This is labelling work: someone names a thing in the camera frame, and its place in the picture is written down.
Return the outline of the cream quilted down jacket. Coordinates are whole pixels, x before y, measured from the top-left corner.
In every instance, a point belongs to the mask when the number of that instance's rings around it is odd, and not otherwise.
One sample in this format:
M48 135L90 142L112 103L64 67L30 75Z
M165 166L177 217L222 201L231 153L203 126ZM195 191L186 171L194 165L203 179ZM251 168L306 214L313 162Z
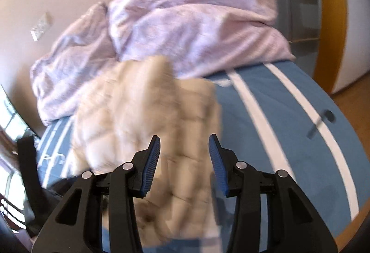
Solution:
M151 189L134 201L145 247L201 238L212 224L208 138L221 128L215 88L203 78L175 78L162 56L118 63L82 86L72 174L111 172L160 138Z

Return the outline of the flat screen television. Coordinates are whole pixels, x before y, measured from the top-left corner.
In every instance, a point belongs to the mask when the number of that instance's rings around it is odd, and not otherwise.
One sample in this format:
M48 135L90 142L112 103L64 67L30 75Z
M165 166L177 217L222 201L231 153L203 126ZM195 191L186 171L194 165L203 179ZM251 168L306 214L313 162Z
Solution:
M40 139L40 137L18 113L2 85L0 91L0 102L1 128L10 139L16 141L18 138L23 138L25 136L34 136L37 140Z

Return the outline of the blue white striped bed sheet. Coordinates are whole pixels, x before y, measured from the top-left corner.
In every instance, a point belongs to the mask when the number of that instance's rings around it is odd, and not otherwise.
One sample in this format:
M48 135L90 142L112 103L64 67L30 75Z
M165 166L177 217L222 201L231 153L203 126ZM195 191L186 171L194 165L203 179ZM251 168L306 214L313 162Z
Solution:
M334 237L369 198L369 161L319 85L290 61L210 76L222 108L221 144L256 169L285 169Z

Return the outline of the lilac floral duvet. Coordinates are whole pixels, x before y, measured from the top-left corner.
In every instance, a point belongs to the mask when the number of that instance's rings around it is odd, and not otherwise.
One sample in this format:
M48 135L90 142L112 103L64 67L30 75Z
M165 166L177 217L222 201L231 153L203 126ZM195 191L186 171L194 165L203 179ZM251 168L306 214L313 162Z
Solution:
M69 25L30 69L40 119L73 114L83 85L117 63L163 55L177 78L292 61L276 0L113 0Z

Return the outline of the wooden framed glass door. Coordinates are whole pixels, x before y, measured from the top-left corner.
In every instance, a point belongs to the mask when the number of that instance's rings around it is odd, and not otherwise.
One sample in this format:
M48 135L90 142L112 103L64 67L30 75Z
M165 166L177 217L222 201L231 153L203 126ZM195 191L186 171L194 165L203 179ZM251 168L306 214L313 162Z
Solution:
M347 0L278 0L276 28L288 39L297 65L334 93L344 57Z

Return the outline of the white wall socket plate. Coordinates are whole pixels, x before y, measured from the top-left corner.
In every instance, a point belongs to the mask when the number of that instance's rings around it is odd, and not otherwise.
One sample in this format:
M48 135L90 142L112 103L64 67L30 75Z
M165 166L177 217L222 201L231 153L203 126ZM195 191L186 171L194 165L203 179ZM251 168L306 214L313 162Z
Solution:
M45 12L37 23L31 28L30 34L34 42L38 42L41 37L51 28L53 18L49 12Z

